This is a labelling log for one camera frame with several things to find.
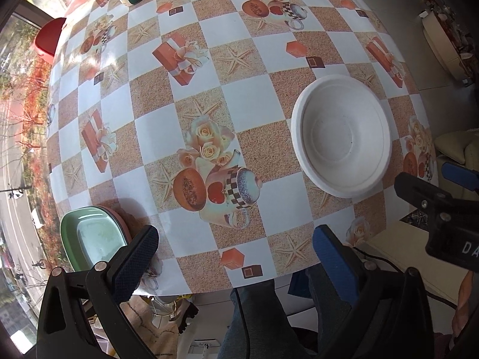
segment checkered pattern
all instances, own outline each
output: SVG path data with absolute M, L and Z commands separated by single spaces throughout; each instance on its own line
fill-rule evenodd
M 249 16 L 242 10 L 246 1 L 143 0 L 131 8 L 118 0 L 103 7 L 92 2 L 69 17 L 59 40 L 50 82 L 56 111 L 47 136 L 59 214 L 102 204 L 120 212 L 130 228 L 155 225 L 163 259 L 157 295 L 225 289 L 300 270 L 317 263 L 311 245 L 303 244 L 315 225 L 328 224 L 339 239 L 351 241 L 359 227 L 374 235 L 409 213 L 408 205 L 397 208 L 392 182 L 408 153 L 411 117 L 430 136 L 429 123 L 413 80 L 406 76 L 398 86 L 366 49 L 367 40 L 378 37 L 405 67 L 377 17 L 362 0 L 346 2 L 369 17 L 342 7 L 343 0 L 289 0 L 307 12 L 304 28 L 296 31 L 283 17 Z M 170 16 L 176 7 L 183 12 Z M 116 31 L 95 61 L 94 54 L 80 49 L 100 20 L 110 20 Z M 180 85 L 152 54 L 174 34 L 207 50 L 209 61 L 188 85 Z M 306 49 L 304 57 L 286 52 L 286 44 L 296 41 Z M 319 57 L 324 68 L 309 67 L 306 56 Z M 100 73 L 103 80 L 94 85 Z M 385 178 L 353 200 L 315 187 L 301 172 L 291 143 L 295 100 L 309 83 L 328 74 L 350 75 L 370 87 L 391 127 L 393 154 Z M 108 146 L 113 153 L 103 171 L 82 135 L 94 114 L 116 140 Z M 187 211 L 174 197 L 172 182 L 182 170 L 177 152 L 190 149 L 185 134 L 204 114 L 234 133 L 225 151 L 238 151 L 239 166 L 263 182 L 257 203 L 237 209 L 247 212 L 244 230 L 203 220 L 201 212 Z M 433 168 L 427 179 L 437 184 Z M 240 208 L 245 201 L 235 185 L 236 171 L 230 171 L 226 191 Z M 306 260 L 287 263 L 288 255 L 276 251 L 291 244 L 304 247 Z M 221 252 L 231 247 L 245 254 L 245 267 L 261 265 L 262 277 L 245 279 L 240 268 L 223 267 Z

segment beige cloth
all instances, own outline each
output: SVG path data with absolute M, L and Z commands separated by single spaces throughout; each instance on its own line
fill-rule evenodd
M 140 296 L 132 296 L 130 301 L 120 304 L 120 308 L 157 358 L 176 359 L 179 333 L 178 326 L 174 322 L 161 323 L 160 328 L 156 328 L 151 322 L 153 318 L 151 308 Z M 99 319 L 96 319 L 92 325 L 92 330 L 94 334 L 108 339 Z M 118 357 L 110 342 L 108 342 L 106 353 Z

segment pink chair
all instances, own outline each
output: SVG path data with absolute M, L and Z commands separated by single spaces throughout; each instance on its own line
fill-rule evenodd
M 49 64 L 53 64 L 55 50 L 65 20 L 64 17 L 59 17 L 49 21 L 39 30 L 33 41 L 33 47 L 37 54 Z

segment tiled floor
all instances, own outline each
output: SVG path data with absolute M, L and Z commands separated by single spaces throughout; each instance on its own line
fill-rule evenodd
M 473 87 L 461 87 L 440 66 L 422 33 L 418 14 L 424 6 L 420 0 L 364 0 L 382 21 L 396 42 L 416 81 L 425 105 L 433 137 L 455 130 L 477 128 L 479 111 L 473 99 Z M 311 300 L 290 296 L 290 275 L 276 279 L 276 293 L 286 314 L 311 308 Z M 229 290 L 197 295 L 200 312 L 195 339 L 223 340 L 233 314 Z M 451 314 L 442 304 L 432 307 L 434 325 L 447 332 Z

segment black cable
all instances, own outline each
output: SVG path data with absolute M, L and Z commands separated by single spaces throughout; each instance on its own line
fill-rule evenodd
M 364 252 L 360 249 L 358 249 L 357 247 L 353 247 L 356 251 L 360 252 L 361 254 L 363 254 L 364 256 L 366 256 L 367 258 L 372 258 L 372 259 L 377 259 L 377 260 L 382 260 L 383 262 L 386 262 L 387 264 L 389 264 L 394 270 L 396 270 L 397 272 L 399 273 L 402 273 L 403 271 L 398 267 L 396 266 L 394 263 L 392 263 L 390 260 L 387 260 L 386 258 L 381 258 L 380 256 L 374 256 L 374 255 L 370 255 L 368 254 L 367 252 Z M 435 299 L 436 301 L 439 301 L 439 302 L 442 302 L 443 304 L 453 308 L 454 310 L 457 309 L 457 306 L 456 304 L 454 304 L 453 302 L 445 299 L 445 298 L 442 298 L 442 297 L 439 297 L 435 294 L 432 294 L 430 291 L 427 291 L 426 290 L 426 295 L 428 297 L 431 297 L 432 299 Z
M 244 318 L 243 305 L 241 305 L 240 294 L 238 293 L 238 289 L 236 287 L 235 287 L 235 294 L 236 294 L 236 299 L 238 300 L 239 314 L 241 314 L 241 321 L 243 322 L 244 334 L 246 335 L 246 355 L 245 355 L 245 359 L 250 359 L 250 350 L 251 350 L 250 334 L 248 332 L 248 327 L 246 326 L 246 320 Z

